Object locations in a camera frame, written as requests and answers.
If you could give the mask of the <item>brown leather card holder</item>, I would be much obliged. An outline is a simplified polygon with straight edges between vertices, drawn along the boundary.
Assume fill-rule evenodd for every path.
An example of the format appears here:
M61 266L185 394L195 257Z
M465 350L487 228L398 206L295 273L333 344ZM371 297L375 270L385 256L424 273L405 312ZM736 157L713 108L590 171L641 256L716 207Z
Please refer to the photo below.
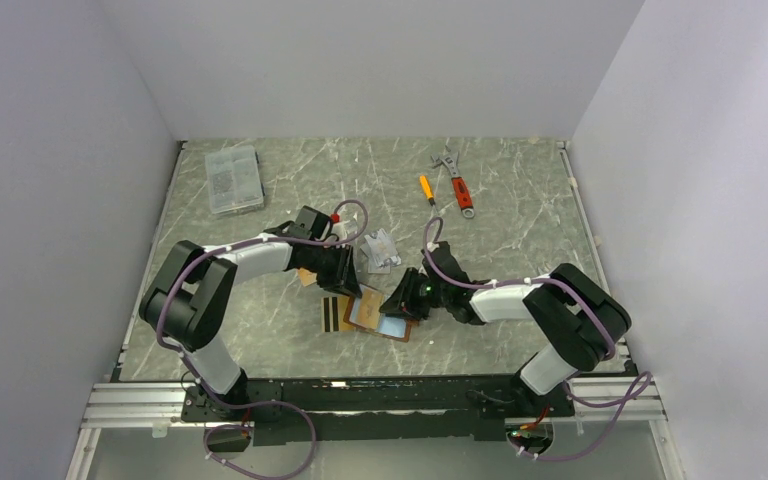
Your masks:
M361 284L360 287L361 289L363 288L374 289L372 287L369 287L363 284ZM411 320L400 318L400 317L386 316L381 314L378 329L375 331L364 330L356 327L355 325L354 326L356 330L359 330L371 335L387 338L397 342L407 343L410 340L411 330L415 325L416 325L415 321L411 321Z

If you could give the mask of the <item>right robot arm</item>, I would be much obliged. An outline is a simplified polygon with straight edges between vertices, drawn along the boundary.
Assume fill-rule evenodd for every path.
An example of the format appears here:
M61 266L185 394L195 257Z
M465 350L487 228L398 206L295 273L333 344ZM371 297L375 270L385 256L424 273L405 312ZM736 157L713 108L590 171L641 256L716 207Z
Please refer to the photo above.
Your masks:
M517 371L510 391L513 406L524 415L538 413L563 382L614 357L617 342L632 326L626 309L570 263L538 277L473 280L448 242L432 242L422 254L421 268L405 271L381 313L424 320L443 309L472 326L535 322L548 344Z

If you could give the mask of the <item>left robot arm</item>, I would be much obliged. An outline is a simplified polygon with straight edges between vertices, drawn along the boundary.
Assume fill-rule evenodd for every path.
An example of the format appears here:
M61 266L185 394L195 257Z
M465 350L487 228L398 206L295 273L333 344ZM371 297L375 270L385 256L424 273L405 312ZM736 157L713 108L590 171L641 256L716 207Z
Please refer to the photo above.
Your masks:
M221 419L239 417L248 402L247 374L220 336L235 286L305 270L326 292L361 297L352 244L366 227L340 233L338 222L337 211L305 206L295 219L249 239L216 246L179 241L144 292L139 318L151 326L161 347L177 354Z

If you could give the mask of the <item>gold VIP card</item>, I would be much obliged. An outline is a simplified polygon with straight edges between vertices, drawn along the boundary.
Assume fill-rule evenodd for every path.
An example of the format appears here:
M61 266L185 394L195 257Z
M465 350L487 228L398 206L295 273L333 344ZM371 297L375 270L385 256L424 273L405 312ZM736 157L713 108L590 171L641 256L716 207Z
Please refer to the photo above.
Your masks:
M377 330L381 318L379 309L384 300L385 297L380 291L363 288L362 295L352 302L348 322L364 330Z

